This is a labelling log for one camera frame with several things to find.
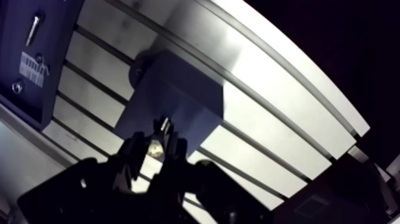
small metal part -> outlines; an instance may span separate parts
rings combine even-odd
[[[236,213],[235,212],[230,212],[229,213],[229,223],[230,224],[235,224],[236,223]]]
[[[42,17],[39,14],[35,14],[33,17],[33,23],[30,27],[28,38],[26,39],[25,46],[30,46],[36,36]]]
[[[164,154],[163,145],[161,145],[159,140],[151,140],[147,154],[153,158],[158,158]]]
[[[37,53],[37,54],[35,55],[35,61],[36,61],[38,64],[45,64],[45,63],[46,63],[45,56],[43,56],[43,54],[41,54],[41,53]]]
[[[83,189],[87,187],[85,179],[80,180],[80,186],[82,186]]]
[[[136,69],[136,75],[141,76],[143,74],[142,69]]]
[[[22,90],[24,89],[24,84],[22,81],[14,82],[11,85],[11,89],[15,94],[20,94],[22,92]]]
[[[160,131],[161,131],[161,133],[166,135],[169,128],[170,128],[170,119],[168,117],[166,117],[166,118],[164,118],[164,121],[162,121]]]

barcode label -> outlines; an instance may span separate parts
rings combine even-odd
[[[46,65],[37,63],[33,57],[22,52],[20,74],[42,88],[45,77],[49,75],[49,69]]]

screw head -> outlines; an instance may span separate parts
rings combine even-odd
[[[38,64],[44,64],[45,63],[45,57],[41,54],[41,53],[37,53],[36,55],[35,55],[35,61],[38,63]]]
[[[19,81],[19,82],[14,82],[14,83],[11,85],[11,89],[12,89],[12,91],[13,91],[15,94],[20,94],[20,93],[22,92],[22,90],[24,89],[24,86],[23,86],[23,84],[22,84],[21,81]]]
[[[86,181],[85,181],[85,179],[81,179],[80,180],[80,186],[83,188],[83,189],[85,189],[86,187],[88,187],[87,185],[86,185]]]
[[[141,76],[143,74],[143,70],[142,69],[137,69],[136,70],[136,75],[137,76]]]

metal plate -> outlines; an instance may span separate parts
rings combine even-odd
[[[62,70],[58,90],[112,127],[125,109],[124,105],[67,67]]]
[[[132,96],[129,66],[83,36],[73,34],[66,59],[123,98],[129,99]]]
[[[20,195],[64,169],[3,122],[0,122],[0,144],[0,191],[15,205]]]
[[[107,14],[111,14],[114,16],[106,20],[101,17],[100,13],[92,10],[88,13],[82,13],[78,23],[102,38],[104,41],[113,45],[112,33],[107,32],[107,30],[105,29],[100,29],[98,28],[98,26],[91,27],[91,22],[89,22],[89,19],[91,17],[100,19],[98,23],[103,23],[104,27],[112,26],[111,24],[113,24],[112,27],[120,27],[120,23],[124,23],[124,20],[126,19],[125,14],[102,1],[86,1],[83,10],[87,10],[89,8],[100,9],[99,12],[107,12]],[[125,30],[125,32],[129,34],[133,34],[132,38],[136,39],[134,31],[136,31],[137,33],[143,33],[143,35],[147,35],[149,33],[149,29],[147,29],[143,25],[139,26],[136,23],[138,22],[131,21],[132,29],[129,28],[129,30],[131,31]],[[78,66],[80,66],[81,64],[91,64],[92,69],[91,71],[88,71],[88,73],[93,77],[99,77],[99,80],[101,80],[105,85],[112,86],[112,83],[115,82],[113,80],[113,77],[109,76],[108,72],[103,70],[102,68],[113,67],[115,65],[115,58],[107,61],[107,58],[111,58],[112,56],[111,54],[107,54],[106,52],[102,52],[101,55],[97,55],[94,58],[91,57],[92,54],[87,54],[86,51],[82,50],[82,46],[93,45],[93,43],[91,43],[90,40],[82,37],[79,37],[79,39],[79,42],[73,39],[70,45],[70,51],[80,51],[82,55],[85,55],[81,56],[81,58],[85,58],[85,61],[79,62]],[[130,42],[125,42],[125,46],[122,46],[121,43],[119,43],[119,45],[113,46],[121,50],[128,56],[135,57],[136,54],[140,51],[139,49],[135,50],[135,46],[139,42],[140,38],[137,39],[137,41],[135,41],[133,45],[131,45]],[[192,65],[200,69],[202,72],[208,74],[210,77],[214,78],[214,80],[216,79],[216,73],[214,73],[204,65],[199,66],[201,63],[198,60],[194,59],[193,57],[188,57],[187,53],[182,52],[182,50],[176,51],[176,46],[166,41],[165,39],[157,38],[154,46],[156,46],[156,49],[168,48],[174,50],[176,54],[183,57],[185,60],[188,60]],[[94,52],[102,51],[101,49],[96,49],[95,46],[91,48]],[[116,69],[116,71],[125,71],[125,67],[126,65],[123,65],[123,69]],[[93,97],[91,101],[96,102],[98,101],[98,99],[95,99]],[[323,158],[315,149],[313,149],[312,146],[306,143],[295,132],[293,132],[286,125],[280,122],[276,117],[274,117],[264,108],[262,108],[262,106],[258,105],[255,101],[250,99],[250,97],[246,96],[243,92],[238,90],[238,88],[229,83],[224,84],[224,103],[224,117],[227,122],[229,122],[233,126],[236,126],[253,140],[259,142],[263,146],[263,149],[267,149],[278,158],[281,158],[282,160],[291,164],[303,175],[314,179],[329,166],[330,163],[325,158]],[[90,105],[85,105],[85,108],[93,113],[102,113],[99,111],[95,112],[95,110],[92,110],[92,107]],[[112,116],[112,119],[114,120],[115,117],[119,116],[119,114],[110,114],[110,116]]]
[[[143,2],[143,6],[147,4],[149,8],[158,7],[157,1]],[[157,18],[152,18],[154,14],[142,12],[141,9],[138,11],[157,21]],[[340,157],[355,143],[347,130],[285,69],[196,2],[179,2],[167,21],[157,23],[174,34],[180,42],[196,48],[198,52],[195,54],[203,53],[230,72],[221,75],[235,76],[235,85],[244,86],[247,93],[255,91],[256,95],[264,98],[261,99],[263,106],[274,111],[275,116],[285,120],[298,134],[305,131],[309,136],[304,135],[303,138],[310,142],[315,140],[333,157]]]
[[[45,130],[43,130],[43,133],[81,160],[88,157],[94,157],[99,162],[107,161],[107,158],[104,155],[96,152],[76,136],[53,121],[50,122],[49,126],[47,126]]]
[[[287,197],[293,196],[306,185],[223,127],[217,127],[201,146]]]
[[[291,75],[324,104],[349,132],[355,130],[357,134],[363,136],[369,130],[367,122],[324,72],[285,34],[245,1],[196,0],[196,2],[221,18],[227,18],[224,16],[225,13],[235,18],[234,20],[228,18],[226,21],[238,27],[251,41],[290,71]]]

metal surface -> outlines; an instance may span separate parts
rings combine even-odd
[[[15,94],[20,94],[22,90],[24,89],[24,84],[22,81],[14,82],[11,85],[11,89]]]
[[[171,126],[171,120],[168,117],[163,117],[159,122],[159,126],[156,127],[158,130],[153,135],[156,135],[151,140],[148,148],[148,155],[153,158],[161,157],[164,154],[164,147],[160,141],[164,142],[165,137],[168,135],[168,131]]]
[[[400,155],[398,155],[393,162],[386,168],[386,171],[389,172],[392,176],[399,178],[400,177]]]
[[[363,136],[369,125],[324,72],[285,34],[240,0],[195,0],[272,57],[309,90],[348,132]]]
[[[17,198],[73,164],[43,136],[0,106],[0,192],[11,205]]]
[[[152,14],[140,14],[120,1],[107,2],[202,61],[318,150],[327,150],[338,158],[355,143],[346,129],[289,73],[197,3],[179,2],[161,27],[152,21],[157,18],[152,18]],[[158,7],[154,2],[144,4]]]
[[[110,18],[107,18],[108,20],[106,20],[101,17],[100,13],[105,13],[112,16],[110,16]],[[109,43],[115,42],[115,39],[127,39],[127,37],[120,37],[125,33],[127,33],[127,35],[131,35],[132,38],[136,40],[135,42],[132,42],[133,45],[130,44],[130,42],[128,41],[124,42],[126,43],[125,46],[122,45],[122,41],[120,41],[118,45],[114,45],[117,49],[123,51],[125,54],[131,57],[135,57],[135,54],[140,51],[140,49],[135,49],[135,46],[140,43],[141,38],[143,38],[142,36],[146,36],[150,31],[149,29],[143,27],[143,25],[141,25],[140,23],[134,20],[130,20],[131,29],[126,30],[121,28],[119,32],[114,32],[115,36],[113,37],[112,33],[106,32],[106,28],[97,29],[90,26],[90,24],[94,23],[95,18],[98,19],[96,21],[97,23],[103,24],[103,27],[119,27],[118,25],[120,23],[122,23],[125,19],[128,19],[126,15],[124,15],[119,10],[108,6],[102,1],[87,1],[83,6],[83,13],[81,13],[78,23],[81,26],[85,26],[86,29],[90,30],[91,32]],[[148,39],[152,39],[153,37],[154,33],[150,33]],[[121,65],[121,67],[119,68],[116,68],[114,63],[115,58],[113,58],[110,54],[102,52],[100,47],[95,46],[93,43],[91,43],[91,41],[81,36],[79,37],[79,41],[77,41],[77,39],[72,40],[69,51],[74,52],[74,55],[80,54],[79,57],[82,60],[78,61],[72,57],[68,57],[68,59],[78,61],[77,65],[82,67],[86,67],[87,64],[91,64],[91,69],[87,72],[93,77],[98,77],[99,80],[103,80],[104,84],[107,86],[113,85],[113,82],[115,82],[115,78],[119,79],[119,76],[125,75],[118,73],[118,71],[121,70],[119,68],[123,68],[124,71],[128,70],[128,68],[125,69],[125,67],[127,67],[125,64]],[[172,49],[173,51],[176,50],[176,47],[174,48],[170,42],[162,41],[162,39],[160,38],[157,39],[157,43],[158,44],[155,47],[159,49],[162,49],[162,47],[164,46],[164,48]],[[82,49],[83,46],[91,46],[90,48],[93,52],[102,53],[95,54],[91,53],[90,51],[88,52],[85,49]],[[195,60],[192,57],[188,57],[187,54],[182,52],[182,50],[175,52],[178,53],[185,60],[188,60],[192,65],[200,69],[205,74],[209,74],[210,77],[215,78],[216,76],[218,76],[212,70],[204,66],[199,66],[201,64],[199,61]],[[115,75],[108,75],[109,73],[103,69],[105,67],[115,68]],[[123,88],[123,84],[120,86],[120,88],[115,89],[115,91],[120,91],[121,88]],[[82,95],[85,94],[84,89],[77,89],[75,91],[81,92]],[[96,102],[98,101],[98,99],[93,97],[92,101]],[[330,163],[318,152],[316,152],[312,146],[310,146],[307,142],[296,135],[295,132],[290,130],[271,113],[265,111],[262,106],[257,104],[250,97],[248,97],[238,88],[229,83],[226,83],[224,85],[224,102],[225,120],[235,125],[240,130],[244,131],[253,140],[260,142],[264,148],[268,149],[276,156],[282,158],[284,161],[289,162],[294,168],[298,169],[301,173],[305,174],[309,178],[314,179],[319,173],[321,173],[325,168],[329,166]],[[95,111],[91,110],[90,104],[86,105],[85,108],[92,112]],[[254,116],[247,116],[247,114],[249,113],[254,113]]]
[[[163,49],[224,86],[224,122],[189,161],[216,161],[270,209],[347,151],[354,131],[368,130],[329,78],[245,2],[122,2],[86,0],[80,13],[54,118],[43,131],[69,160],[104,161],[119,149],[112,131],[134,94],[130,65]],[[136,190],[160,168],[146,156]],[[202,223],[211,222],[193,195],[186,200]]]

